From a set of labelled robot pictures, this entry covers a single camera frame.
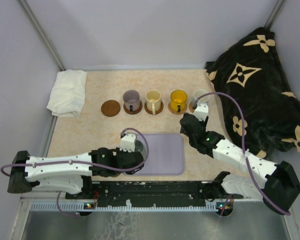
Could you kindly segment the grey green mug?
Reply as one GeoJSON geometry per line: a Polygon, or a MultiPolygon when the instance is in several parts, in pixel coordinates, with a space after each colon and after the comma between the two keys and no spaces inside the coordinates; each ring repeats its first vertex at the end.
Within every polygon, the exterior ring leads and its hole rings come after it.
{"type": "Polygon", "coordinates": [[[140,152],[142,157],[145,159],[147,155],[146,145],[140,140],[136,140],[135,142],[135,152],[140,152]]]}

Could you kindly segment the woven rattan coaster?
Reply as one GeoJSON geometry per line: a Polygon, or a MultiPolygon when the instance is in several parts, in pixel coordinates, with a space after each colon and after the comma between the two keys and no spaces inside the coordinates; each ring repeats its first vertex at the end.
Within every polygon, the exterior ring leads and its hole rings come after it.
{"type": "Polygon", "coordinates": [[[194,103],[191,101],[190,104],[189,104],[189,106],[188,106],[188,108],[189,108],[189,111],[191,113],[193,113],[195,111],[195,109],[196,109],[196,105],[194,105],[194,103]]]}
{"type": "Polygon", "coordinates": [[[188,105],[186,104],[183,110],[175,111],[175,110],[172,109],[171,103],[170,102],[168,103],[168,109],[174,115],[183,115],[187,111],[187,108],[188,108],[188,105]]]}

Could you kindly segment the yellow mug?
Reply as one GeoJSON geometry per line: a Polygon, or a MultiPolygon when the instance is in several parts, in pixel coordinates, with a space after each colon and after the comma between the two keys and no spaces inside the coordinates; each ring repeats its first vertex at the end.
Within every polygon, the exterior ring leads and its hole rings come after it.
{"type": "Polygon", "coordinates": [[[175,111],[182,111],[187,104],[188,95],[183,90],[174,90],[170,95],[170,105],[175,111]]]}

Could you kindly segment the dark wooden coaster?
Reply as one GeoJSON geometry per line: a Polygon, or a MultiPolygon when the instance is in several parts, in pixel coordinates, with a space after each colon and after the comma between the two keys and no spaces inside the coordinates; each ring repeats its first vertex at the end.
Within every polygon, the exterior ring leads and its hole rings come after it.
{"type": "Polygon", "coordinates": [[[137,108],[136,105],[133,105],[131,103],[124,103],[123,104],[124,111],[129,115],[136,115],[143,109],[143,103],[142,101],[139,102],[139,108],[137,108]]]}
{"type": "Polygon", "coordinates": [[[120,110],[121,106],[116,100],[107,100],[101,106],[101,112],[106,117],[114,117],[120,110]]]}
{"type": "Polygon", "coordinates": [[[146,111],[148,114],[150,114],[150,115],[158,115],[158,114],[160,114],[160,113],[163,111],[163,109],[164,109],[164,103],[161,101],[161,102],[160,102],[160,108],[159,108],[158,110],[155,111],[155,114],[153,114],[153,111],[152,111],[152,110],[153,110],[153,107],[152,107],[152,105],[153,105],[153,104],[150,104],[150,109],[148,109],[147,103],[144,104],[145,111],[146,111]]]}

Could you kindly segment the purple glass cup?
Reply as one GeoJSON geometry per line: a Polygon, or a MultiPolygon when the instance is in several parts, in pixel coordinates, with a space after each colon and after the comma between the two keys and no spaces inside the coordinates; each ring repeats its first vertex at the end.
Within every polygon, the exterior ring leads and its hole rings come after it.
{"type": "Polygon", "coordinates": [[[136,90],[127,90],[122,98],[129,112],[135,112],[140,108],[140,94],[136,90]]]}

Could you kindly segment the cream mug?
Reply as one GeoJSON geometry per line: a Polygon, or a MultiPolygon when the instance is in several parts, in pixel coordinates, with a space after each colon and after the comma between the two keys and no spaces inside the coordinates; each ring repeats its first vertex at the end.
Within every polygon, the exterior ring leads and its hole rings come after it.
{"type": "Polygon", "coordinates": [[[150,111],[152,115],[155,115],[156,112],[161,107],[161,93],[158,90],[149,90],[146,95],[146,108],[150,111]]]}

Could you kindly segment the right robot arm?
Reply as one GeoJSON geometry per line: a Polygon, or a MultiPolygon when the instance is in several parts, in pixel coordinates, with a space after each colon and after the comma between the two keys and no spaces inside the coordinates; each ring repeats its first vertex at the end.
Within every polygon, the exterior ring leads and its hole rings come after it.
{"type": "Polygon", "coordinates": [[[213,185],[217,197],[237,194],[261,199],[273,212],[290,215],[289,209],[300,194],[300,181],[290,163],[275,163],[242,150],[223,135],[207,131],[207,122],[197,119],[193,114],[185,113],[179,123],[180,133],[188,137],[190,146],[199,153],[230,164],[249,175],[242,177],[228,173],[213,185]]]}

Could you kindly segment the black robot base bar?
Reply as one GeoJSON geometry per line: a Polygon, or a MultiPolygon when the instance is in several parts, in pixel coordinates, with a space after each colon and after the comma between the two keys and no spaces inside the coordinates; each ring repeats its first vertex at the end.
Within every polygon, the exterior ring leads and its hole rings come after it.
{"type": "Polygon", "coordinates": [[[67,200],[96,200],[98,207],[124,207],[130,201],[142,207],[204,207],[206,201],[225,199],[228,193],[217,182],[204,181],[100,181],[80,193],[66,193],[67,200]]]}

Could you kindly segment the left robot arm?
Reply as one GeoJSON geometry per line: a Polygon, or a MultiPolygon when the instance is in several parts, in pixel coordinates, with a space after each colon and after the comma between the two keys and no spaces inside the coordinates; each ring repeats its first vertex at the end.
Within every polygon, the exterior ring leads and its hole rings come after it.
{"type": "Polygon", "coordinates": [[[19,151],[10,168],[7,192],[61,191],[87,199],[93,195],[92,177],[133,175],[141,170],[148,150],[123,151],[101,147],[91,152],[64,157],[36,157],[19,151]]]}

